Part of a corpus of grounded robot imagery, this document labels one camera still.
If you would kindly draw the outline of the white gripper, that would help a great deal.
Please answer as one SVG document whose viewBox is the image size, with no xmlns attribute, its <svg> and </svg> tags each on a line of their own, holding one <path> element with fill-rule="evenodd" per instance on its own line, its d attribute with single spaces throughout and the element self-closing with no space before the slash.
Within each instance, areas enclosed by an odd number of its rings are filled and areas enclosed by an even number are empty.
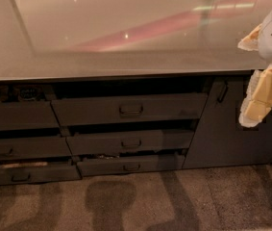
<svg viewBox="0 0 272 231">
<path fill-rule="evenodd" d="M 272 63 L 272 10 L 267 17 L 237 45 L 241 50 L 258 51 Z M 246 128 L 256 127 L 272 110 L 272 64 L 264 71 L 256 70 L 250 78 L 239 115 L 239 123 Z"/>
</svg>

